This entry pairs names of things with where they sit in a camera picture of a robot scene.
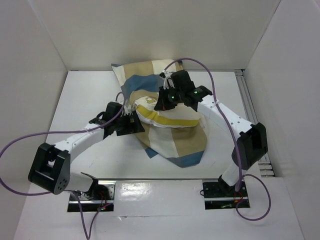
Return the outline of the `cream yellow-edged pillow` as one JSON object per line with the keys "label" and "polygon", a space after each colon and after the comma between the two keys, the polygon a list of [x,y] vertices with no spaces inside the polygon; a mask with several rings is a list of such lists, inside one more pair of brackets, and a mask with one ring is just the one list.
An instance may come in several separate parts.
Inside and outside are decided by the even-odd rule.
{"label": "cream yellow-edged pillow", "polygon": [[200,122],[201,115],[183,104],[166,111],[155,110],[157,100],[157,97],[143,96],[133,102],[141,122],[159,128],[195,127]]}

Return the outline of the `blue beige striped pillowcase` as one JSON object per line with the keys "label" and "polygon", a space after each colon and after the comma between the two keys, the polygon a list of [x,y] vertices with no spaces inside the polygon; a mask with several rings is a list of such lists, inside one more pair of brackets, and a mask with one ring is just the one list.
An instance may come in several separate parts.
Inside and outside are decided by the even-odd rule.
{"label": "blue beige striped pillowcase", "polygon": [[[159,88],[164,83],[159,75],[165,67],[176,72],[183,69],[183,64],[162,59],[111,65],[129,108],[135,110],[133,102],[144,96],[158,100]],[[208,142],[207,121],[200,115],[199,123],[193,127],[163,128],[140,121],[145,132],[135,136],[150,158],[161,155],[180,168],[192,167],[200,163]]]}

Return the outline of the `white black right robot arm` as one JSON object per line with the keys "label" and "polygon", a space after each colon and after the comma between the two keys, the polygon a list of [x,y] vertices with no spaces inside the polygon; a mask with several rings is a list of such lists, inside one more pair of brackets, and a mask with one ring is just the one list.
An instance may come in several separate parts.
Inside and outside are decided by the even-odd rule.
{"label": "white black right robot arm", "polygon": [[218,190],[223,196],[238,192],[244,172],[268,152],[266,127],[260,122],[254,124],[241,118],[221,103],[205,86],[196,87],[185,70],[163,71],[159,76],[164,83],[159,88],[155,110],[168,111],[178,104],[184,104],[230,133],[234,143],[231,154],[233,162],[219,177]]}

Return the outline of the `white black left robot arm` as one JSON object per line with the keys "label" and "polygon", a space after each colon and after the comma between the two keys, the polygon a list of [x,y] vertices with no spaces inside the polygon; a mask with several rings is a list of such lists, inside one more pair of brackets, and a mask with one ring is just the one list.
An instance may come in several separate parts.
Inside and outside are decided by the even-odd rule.
{"label": "white black left robot arm", "polygon": [[116,133],[124,136],[143,133],[136,111],[124,113],[124,106],[111,101],[105,111],[90,120],[84,129],[54,144],[41,144],[31,165],[28,180],[59,195],[63,191],[80,191],[88,200],[99,193],[98,179],[88,173],[72,173],[71,163],[88,148]]}

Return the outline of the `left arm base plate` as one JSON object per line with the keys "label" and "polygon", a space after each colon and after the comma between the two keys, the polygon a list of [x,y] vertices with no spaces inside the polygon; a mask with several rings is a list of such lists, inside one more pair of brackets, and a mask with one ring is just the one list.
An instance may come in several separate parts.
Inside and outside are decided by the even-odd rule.
{"label": "left arm base plate", "polygon": [[84,213],[89,212],[113,212],[116,182],[99,180],[87,192],[77,190],[76,196],[71,192],[69,195],[67,212],[79,213],[79,202]]}

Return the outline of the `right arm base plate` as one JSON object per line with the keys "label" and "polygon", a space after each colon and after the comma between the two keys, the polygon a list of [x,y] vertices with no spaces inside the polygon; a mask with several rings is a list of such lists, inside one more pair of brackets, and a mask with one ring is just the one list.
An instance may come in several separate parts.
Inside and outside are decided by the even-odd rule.
{"label": "right arm base plate", "polygon": [[235,209],[238,203],[240,203],[239,208],[251,207],[244,181],[241,182],[239,192],[236,192],[234,188],[222,191],[218,180],[205,180],[202,182],[199,194],[204,198],[205,210]]}

